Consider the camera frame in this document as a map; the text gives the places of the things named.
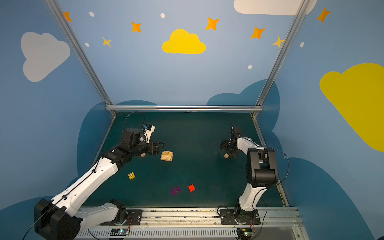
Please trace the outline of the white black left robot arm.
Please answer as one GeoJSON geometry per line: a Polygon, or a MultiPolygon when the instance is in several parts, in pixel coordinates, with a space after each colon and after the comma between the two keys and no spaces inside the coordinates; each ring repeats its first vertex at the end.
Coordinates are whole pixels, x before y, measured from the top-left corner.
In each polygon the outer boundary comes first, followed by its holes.
{"type": "Polygon", "coordinates": [[[126,205],[116,200],[87,211],[80,211],[80,207],[132,158],[160,153],[165,143],[151,140],[154,131],[150,124],[123,130],[119,143],[104,152],[76,182],[51,200],[40,200],[34,207],[35,232],[46,240],[73,240],[78,233],[102,223],[130,223],[126,205]]]}

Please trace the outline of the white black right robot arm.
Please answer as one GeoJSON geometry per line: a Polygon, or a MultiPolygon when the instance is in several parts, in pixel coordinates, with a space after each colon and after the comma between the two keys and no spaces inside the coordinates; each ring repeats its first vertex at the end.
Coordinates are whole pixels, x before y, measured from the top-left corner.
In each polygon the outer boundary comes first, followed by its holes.
{"type": "Polygon", "coordinates": [[[235,159],[239,153],[247,156],[247,185],[239,197],[234,212],[226,220],[228,224],[260,224],[257,203],[262,195],[275,186],[279,180],[275,150],[262,147],[251,138],[243,136],[240,128],[231,128],[229,140],[223,140],[220,149],[225,151],[226,159],[235,159]]]}

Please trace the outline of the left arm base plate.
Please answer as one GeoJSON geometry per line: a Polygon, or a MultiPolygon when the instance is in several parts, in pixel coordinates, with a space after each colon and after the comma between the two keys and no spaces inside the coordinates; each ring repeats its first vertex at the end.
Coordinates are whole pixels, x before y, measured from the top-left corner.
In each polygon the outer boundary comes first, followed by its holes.
{"type": "Polygon", "coordinates": [[[114,220],[101,223],[100,226],[138,226],[141,223],[143,210],[119,210],[114,220]]]}

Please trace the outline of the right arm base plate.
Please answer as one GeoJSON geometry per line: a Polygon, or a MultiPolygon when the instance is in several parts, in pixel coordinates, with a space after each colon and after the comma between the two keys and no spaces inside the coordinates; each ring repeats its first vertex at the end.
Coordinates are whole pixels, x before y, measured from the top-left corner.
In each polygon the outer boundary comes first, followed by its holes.
{"type": "Polygon", "coordinates": [[[244,211],[238,209],[219,208],[217,213],[222,225],[260,225],[261,219],[257,210],[244,211]]]}

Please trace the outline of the printed wood block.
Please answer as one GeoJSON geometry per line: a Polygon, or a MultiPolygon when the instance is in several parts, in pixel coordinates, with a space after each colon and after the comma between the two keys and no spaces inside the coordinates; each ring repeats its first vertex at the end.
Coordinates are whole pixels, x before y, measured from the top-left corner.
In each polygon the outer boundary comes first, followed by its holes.
{"type": "Polygon", "coordinates": [[[172,156],[172,155],[173,155],[173,152],[170,152],[170,151],[164,151],[164,152],[163,152],[163,155],[166,155],[166,156],[172,156]]]}

